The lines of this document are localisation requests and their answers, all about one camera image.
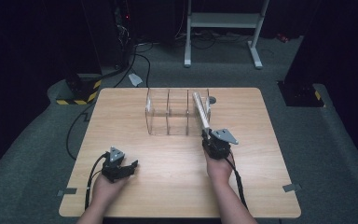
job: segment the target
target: acrylic box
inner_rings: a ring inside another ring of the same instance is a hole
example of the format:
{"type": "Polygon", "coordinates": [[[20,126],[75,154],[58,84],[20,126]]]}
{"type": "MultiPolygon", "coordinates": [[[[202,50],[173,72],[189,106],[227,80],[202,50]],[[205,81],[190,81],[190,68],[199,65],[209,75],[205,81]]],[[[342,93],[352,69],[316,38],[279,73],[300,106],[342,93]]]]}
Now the acrylic box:
{"type": "Polygon", "coordinates": [[[193,93],[200,95],[209,121],[211,108],[208,89],[149,89],[145,117],[147,130],[153,135],[201,135],[198,110],[193,93]]]}

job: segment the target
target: wooden table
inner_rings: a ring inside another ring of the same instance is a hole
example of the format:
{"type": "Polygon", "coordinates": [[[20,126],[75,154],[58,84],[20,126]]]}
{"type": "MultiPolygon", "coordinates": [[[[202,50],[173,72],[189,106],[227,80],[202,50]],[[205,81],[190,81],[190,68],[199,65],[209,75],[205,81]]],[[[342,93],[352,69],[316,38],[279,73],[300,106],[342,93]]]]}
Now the wooden table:
{"type": "MultiPolygon", "coordinates": [[[[259,89],[210,88],[216,98],[211,127],[228,128],[239,140],[232,151],[245,200],[254,217],[299,217],[293,191],[269,114],[259,89]]],[[[60,207],[63,217],[84,212],[87,181],[94,162],[111,146],[123,151],[122,165],[139,160],[108,217],[219,217],[200,136],[150,135],[145,121],[147,89],[103,89],[92,113],[60,207]]],[[[96,171],[102,168],[103,161],[96,171]]],[[[230,185],[238,194],[235,175],[230,185]]]]}

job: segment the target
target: yellow and black hazard tape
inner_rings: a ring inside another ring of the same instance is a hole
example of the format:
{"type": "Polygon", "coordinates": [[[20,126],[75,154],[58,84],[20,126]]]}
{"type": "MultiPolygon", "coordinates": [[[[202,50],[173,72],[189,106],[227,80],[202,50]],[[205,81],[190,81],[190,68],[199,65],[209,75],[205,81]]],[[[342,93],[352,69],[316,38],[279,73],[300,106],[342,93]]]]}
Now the yellow and black hazard tape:
{"type": "Polygon", "coordinates": [[[91,104],[92,101],[97,96],[97,92],[99,87],[101,86],[101,80],[94,83],[90,93],[86,95],[86,97],[82,99],[56,99],[58,105],[87,105],[91,104]]]}

